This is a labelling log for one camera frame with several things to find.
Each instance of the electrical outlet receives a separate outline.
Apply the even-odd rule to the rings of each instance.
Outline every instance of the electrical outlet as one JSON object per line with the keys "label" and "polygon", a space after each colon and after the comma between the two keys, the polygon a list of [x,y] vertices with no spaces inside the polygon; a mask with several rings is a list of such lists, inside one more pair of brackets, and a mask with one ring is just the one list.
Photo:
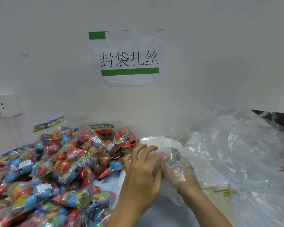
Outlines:
{"label": "electrical outlet", "polygon": [[21,114],[20,106],[15,94],[0,95],[0,116],[11,117]]}

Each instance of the green stripe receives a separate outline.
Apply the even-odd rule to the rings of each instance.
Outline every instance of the green stripe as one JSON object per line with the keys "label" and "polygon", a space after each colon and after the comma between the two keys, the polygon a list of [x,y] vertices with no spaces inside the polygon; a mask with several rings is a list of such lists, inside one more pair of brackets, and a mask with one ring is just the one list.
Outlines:
{"label": "green stripe", "polygon": [[102,76],[123,76],[123,75],[138,75],[138,74],[155,74],[155,73],[159,73],[159,68],[101,70]]}
{"label": "green stripe", "polygon": [[105,32],[88,32],[90,40],[103,40],[106,39]]}

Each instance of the human hand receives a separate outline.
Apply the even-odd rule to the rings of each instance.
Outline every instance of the human hand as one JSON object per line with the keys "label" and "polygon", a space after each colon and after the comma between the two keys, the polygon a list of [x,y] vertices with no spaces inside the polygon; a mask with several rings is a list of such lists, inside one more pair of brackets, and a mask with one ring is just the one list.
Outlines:
{"label": "human hand", "polygon": [[134,148],[132,154],[123,159],[126,176],[118,204],[109,219],[108,226],[119,226],[114,221],[117,217],[118,219],[126,219],[122,226],[134,226],[140,217],[155,203],[160,193],[162,174],[159,170],[153,178],[152,172],[157,163],[163,159],[163,156],[154,155],[147,162],[146,160],[148,155],[157,149],[157,146],[147,147],[146,144],[142,144]]}
{"label": "human hand", "polygon": [[163,161],[162,171],[164,177],[171,181],[182,197],[188,193],[202,191],[195,170],[187,158],[180,155],[179,162],[172,166],[167,161]]}

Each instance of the sign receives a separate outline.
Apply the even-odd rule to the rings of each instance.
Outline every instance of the sign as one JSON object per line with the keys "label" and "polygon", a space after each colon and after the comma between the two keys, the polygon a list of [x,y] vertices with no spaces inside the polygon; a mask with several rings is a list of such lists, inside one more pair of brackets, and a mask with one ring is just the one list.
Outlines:
{"label": "sign", "polygon": [[164,30],[89,32],[99,87],[164,82]]}

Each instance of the forearm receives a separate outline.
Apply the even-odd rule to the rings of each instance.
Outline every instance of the forearm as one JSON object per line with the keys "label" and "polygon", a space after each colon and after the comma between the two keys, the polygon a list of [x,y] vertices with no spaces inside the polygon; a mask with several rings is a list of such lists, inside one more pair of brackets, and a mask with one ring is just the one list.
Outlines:
{"label": "forearm", "polygon": [[107,227],[134,227],[139,220],[139,217],[128,212],[122,211],[118,207],[111,214]]}
{"label": "forearm", "polygon": [[202,190],[187,191],[181,196],[185,204],[195,214],[200,227],[232,227]]}

